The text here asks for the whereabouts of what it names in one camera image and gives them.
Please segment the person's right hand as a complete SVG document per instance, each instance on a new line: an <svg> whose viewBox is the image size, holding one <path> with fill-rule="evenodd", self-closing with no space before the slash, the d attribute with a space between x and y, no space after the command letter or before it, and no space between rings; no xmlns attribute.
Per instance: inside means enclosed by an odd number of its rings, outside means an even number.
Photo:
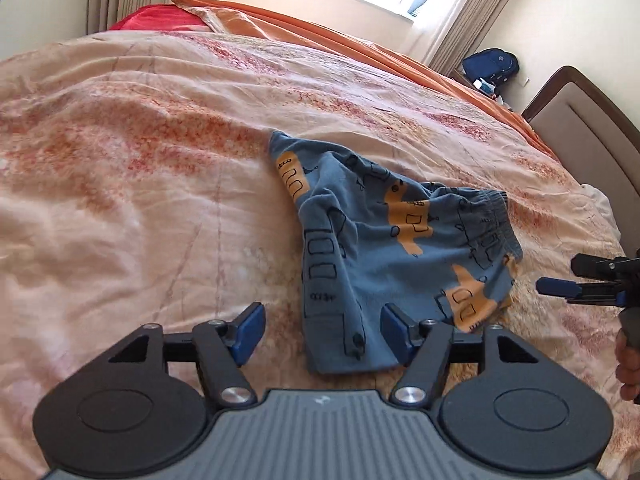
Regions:
<svg viewBox="0 0 640 480"><path fill-rule="evenodd" d="M620 397L624 401L635 401L640 393L640 354L628 344L623 330L620 330L615 341L615 357L617 361L615 376L622 384Z"/></svg>

